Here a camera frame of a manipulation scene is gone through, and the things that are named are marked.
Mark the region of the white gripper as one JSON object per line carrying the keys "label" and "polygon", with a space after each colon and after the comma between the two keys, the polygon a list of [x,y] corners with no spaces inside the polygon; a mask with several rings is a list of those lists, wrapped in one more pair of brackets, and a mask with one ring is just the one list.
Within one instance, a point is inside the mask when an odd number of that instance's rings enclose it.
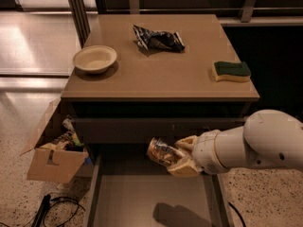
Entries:
{"label": "white gripper", "polygon": [[168,173],[179,178],[196,177],[202,170],[208,175],[226,173],[228,169],[220,162],[215,150],[215,140],[218,134],[218,130],[207,131],[199,137],[190,135],[176,141],[175,147],[192,152],[193,159],[184,158],[176,164],[168,166]]}

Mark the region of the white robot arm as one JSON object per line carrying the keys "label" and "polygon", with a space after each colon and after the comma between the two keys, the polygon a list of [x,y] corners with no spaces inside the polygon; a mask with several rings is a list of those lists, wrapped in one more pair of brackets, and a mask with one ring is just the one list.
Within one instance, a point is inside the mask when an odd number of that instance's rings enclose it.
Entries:
{"label": "white robot arm", "polygon": [[243,126],[207,131],[176,143],[189,155],[169,166],[175,177],[226,173],[232,168],[303,170],[303,123],[276,110],[250,115]]}

